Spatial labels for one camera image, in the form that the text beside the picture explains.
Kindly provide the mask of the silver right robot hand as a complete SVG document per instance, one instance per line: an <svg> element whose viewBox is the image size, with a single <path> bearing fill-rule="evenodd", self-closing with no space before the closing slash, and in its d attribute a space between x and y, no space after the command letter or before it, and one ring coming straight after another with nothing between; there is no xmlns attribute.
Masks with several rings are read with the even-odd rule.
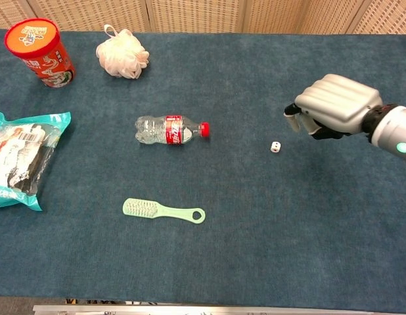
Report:
<svg viewBox="0 0 406 315"><path fill-rule="evenodd" d="M284 117L294 131L304 126L316 140L340 139L361 133L365 116L382 105L378 90L330 73L304 89Z"/></svg>

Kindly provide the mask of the woven rattan folding screen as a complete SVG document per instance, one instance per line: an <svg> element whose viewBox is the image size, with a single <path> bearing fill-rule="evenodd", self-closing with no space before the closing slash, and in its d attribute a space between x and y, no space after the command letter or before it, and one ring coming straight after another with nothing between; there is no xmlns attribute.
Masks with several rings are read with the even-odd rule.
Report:
<svg viewBox="0 0 406 315"><path fill-rule="evenodd" d="M63 31L406 34L406 0L0 0L0 29L38 17Z"/></svg>

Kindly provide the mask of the teal table cloth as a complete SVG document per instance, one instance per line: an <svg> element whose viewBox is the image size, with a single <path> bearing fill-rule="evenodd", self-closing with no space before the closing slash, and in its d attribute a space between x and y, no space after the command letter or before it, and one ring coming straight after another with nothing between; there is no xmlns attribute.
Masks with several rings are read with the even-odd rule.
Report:
<svg viewBox="0 0 406 315"><path fill-rule="evenodd" d="M149 63L128 80L99 65L105 33L64 32L76 76L59 89L4 36L0 112L72 120L42 210L0 208L0 295L406 313L406 161L364 135L314 140L283 116L326 74L406 106L406 35L140 33ZM170 115L210 136L135 138L139 117ZM128 216L127 198L206 219Z"/></svg>

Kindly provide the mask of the clear plastic bottle red cap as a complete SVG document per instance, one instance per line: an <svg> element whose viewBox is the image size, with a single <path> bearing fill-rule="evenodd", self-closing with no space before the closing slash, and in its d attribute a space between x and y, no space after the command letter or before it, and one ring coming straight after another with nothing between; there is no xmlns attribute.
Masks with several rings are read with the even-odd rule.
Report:
<svg viewBox="0 0 406 315"><path fill-rule="evenodd" d="M195 123L183 115L142 116L135 128L135 138L143 144L182 145L194 137L210 136L208 122Z"/></svg>

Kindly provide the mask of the light green hairbrush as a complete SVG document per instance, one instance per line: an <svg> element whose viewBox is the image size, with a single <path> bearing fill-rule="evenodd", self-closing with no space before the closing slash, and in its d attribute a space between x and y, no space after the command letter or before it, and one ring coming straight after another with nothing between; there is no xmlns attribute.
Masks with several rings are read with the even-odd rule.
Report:
<svg viewBox="0 0 406 315"><path fill-rule="evenodd" d="M206 213L201 208L174 208L164 206L157 201L145 199L127 198L122 206L123 214L146 219L159 217L171 217L201 224L206 219Z"/></svg>

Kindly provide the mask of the white mesh bath sponge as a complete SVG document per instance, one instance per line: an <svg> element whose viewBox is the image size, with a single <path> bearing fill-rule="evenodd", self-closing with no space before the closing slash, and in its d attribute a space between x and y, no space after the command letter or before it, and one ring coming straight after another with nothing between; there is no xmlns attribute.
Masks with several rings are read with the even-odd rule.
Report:
<svg viewBox="0 0 406 315"><path fill-rule="evenodd" d="M138 79L148 66L149 52L128 29L116 31L105 24L104 32L109 38L95 50L101 67L113 77Z"/></svg>

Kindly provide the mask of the red instant noodle cup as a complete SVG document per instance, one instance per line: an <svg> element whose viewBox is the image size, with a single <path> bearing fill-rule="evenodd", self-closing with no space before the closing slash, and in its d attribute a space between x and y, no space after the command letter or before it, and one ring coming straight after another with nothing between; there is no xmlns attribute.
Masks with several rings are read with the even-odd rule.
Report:
<svg viewBox="0 0 406 315"><path fill-rule="evenodd" d="M60 88L73 81L75 67L51 20L30 18L13 25L5 34L4 45L46 86Z"/></svg>

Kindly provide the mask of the teal snack package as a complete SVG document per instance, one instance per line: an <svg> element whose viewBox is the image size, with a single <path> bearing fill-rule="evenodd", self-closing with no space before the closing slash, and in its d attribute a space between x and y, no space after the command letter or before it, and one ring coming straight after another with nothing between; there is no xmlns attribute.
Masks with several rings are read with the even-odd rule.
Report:
<svg viewBox="0 0 406 315"><path fill-rule="evenodd" d="M0 112L0 207L21 203L41 211L37 190L70 112L7 120Z"/></svg>

